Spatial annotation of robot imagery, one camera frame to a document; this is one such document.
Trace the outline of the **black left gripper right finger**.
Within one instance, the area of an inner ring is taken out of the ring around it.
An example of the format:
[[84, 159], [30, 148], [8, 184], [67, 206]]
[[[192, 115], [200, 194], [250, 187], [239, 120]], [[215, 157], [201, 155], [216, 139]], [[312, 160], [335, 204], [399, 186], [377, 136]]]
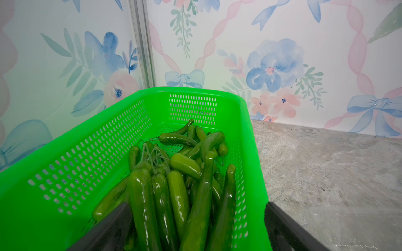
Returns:
[[274, 251], [329, 251], [273, 202], [266, 205], [264, 222]]

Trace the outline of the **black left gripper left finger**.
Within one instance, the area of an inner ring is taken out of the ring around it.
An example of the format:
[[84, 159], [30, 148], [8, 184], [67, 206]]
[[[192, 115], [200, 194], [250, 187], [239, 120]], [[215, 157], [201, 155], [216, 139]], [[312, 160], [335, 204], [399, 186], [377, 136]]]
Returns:
[[124, 202], [86, 233], [69, 251], [122, 251], [133, 219], [129, 203]]

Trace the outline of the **green plastic basket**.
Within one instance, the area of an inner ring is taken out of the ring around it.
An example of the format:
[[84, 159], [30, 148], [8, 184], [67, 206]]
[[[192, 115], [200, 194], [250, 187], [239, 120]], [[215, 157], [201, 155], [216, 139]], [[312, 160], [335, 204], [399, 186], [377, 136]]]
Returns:
[[141, 90], [1, 172], [1, 250], [64, 251], [94, 226], [98, 202], [128, 175], [128, 152], [190, 119], [221, 131], [236, 167], [234, 251], [269, 251], [269, 201], [245, 100], [223, 91]]

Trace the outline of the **clear pepper container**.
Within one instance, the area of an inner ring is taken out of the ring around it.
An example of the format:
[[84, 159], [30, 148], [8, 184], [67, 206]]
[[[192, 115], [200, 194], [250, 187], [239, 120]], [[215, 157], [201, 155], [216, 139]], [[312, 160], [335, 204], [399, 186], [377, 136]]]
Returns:
[[316, 238], [332, 251], [400, 251], [401, 209], [311, 207], [306, 217]]

